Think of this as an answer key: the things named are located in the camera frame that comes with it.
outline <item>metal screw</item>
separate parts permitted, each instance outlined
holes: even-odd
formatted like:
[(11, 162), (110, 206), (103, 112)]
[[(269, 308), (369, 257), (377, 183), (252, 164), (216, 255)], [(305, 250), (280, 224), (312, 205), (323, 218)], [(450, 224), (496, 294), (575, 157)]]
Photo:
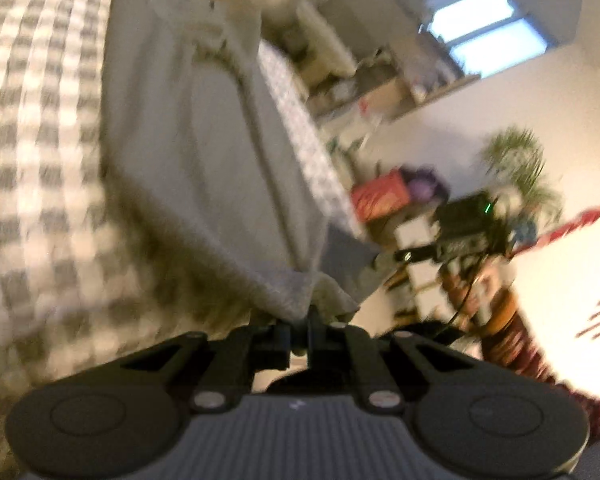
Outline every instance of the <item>metal screw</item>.
[(206, 410), (214, 410), (224, 406), (226, 398), (220, 392), (200, 392), (193, 398), (193, 403)]
[(389, 390), (381, 390), (369, 395), (369, 402), (376, 408), (395, 408), (400, 404), (400, 401), (400, 395), (390, 392)]

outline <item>bed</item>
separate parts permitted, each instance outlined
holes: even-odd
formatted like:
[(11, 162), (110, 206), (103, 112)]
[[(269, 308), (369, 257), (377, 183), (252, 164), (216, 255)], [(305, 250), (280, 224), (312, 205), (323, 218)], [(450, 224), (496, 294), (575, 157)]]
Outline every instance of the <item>bed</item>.
[[(17, 472), (4, 417), (33, 387), (190, 330), (222, 336), (250, 316), (175, 265), (106, 193), (110, 1), (0, 0), (0, 478)], [(290, 65), (264, 42), (258, 63), (318, 207), (360, 235)]]

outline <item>round black pad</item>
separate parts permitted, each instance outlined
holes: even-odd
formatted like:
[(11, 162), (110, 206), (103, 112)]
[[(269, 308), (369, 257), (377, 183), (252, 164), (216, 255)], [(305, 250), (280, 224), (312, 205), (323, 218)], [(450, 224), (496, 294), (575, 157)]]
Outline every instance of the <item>round black pad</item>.
[(542, 477), (580, 456), (589, 435), (582, 409), (538, 384), (440, 384), (416, 407), (426, 448), (466, 475)]
[(178, 409), (154, 386), (48, 386), (11, 410), (7, 440), (32, 471), (58, 478), (127, 474), (174, 442)]

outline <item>window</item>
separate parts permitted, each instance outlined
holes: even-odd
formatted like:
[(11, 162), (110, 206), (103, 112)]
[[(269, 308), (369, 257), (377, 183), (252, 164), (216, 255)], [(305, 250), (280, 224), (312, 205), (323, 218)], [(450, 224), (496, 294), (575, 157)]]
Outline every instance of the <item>window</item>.
[(548, 41), (509, 0), (458, 0), (437, 10), (430, 32), (464, 72), (482, 77), (544, 54)]

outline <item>black wire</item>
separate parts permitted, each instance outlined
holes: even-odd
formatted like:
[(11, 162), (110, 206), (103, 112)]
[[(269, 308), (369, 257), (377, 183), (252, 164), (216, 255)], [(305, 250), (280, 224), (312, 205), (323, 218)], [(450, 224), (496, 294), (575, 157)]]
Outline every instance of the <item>black wire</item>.
[(453, 325), (454, 321), (456, 319), (458, 319), (458, 316), (460, 316), (460, 314), (462, 314), (462, 309), (464, 308), (467, 300), (469, 299), (469, 296), (471, 295), (471, 290), (472, 288), (474, 288), (475, 282), (478, 280), (478, 274), (480, 274), (480, 268), (482, 267), (482, 264), (484, 263), (484, 261), (488, 258), (487, 256), (482, 256), (480, 258), (480, 260), (478, 261), (477, 264), (475, 264), (475, 272), (474, 272), (474, 276), (471, 280), (471, 283), (469, 284), (469, 290), (466, 292), (466, 294), (464, 295), (464, 298), (462, 299), (462, 303), (460, 304), (460, 307), (458, 307), (458, 310), (456, 311), (455, 314), (453, 314), (453, 316), (451, 317), (451, 319), (449, 321), (446, 322), (446, 324), (438, 331), (436, 332), (436, 334), (433, 336), (433, 340), (435, 341), (437, 338), (440, 337), (440, 335), (442, 335), (443, 333), (446, 332), (446, 330), (448, 330), (449, 328), (451, 328), (451, 326)]

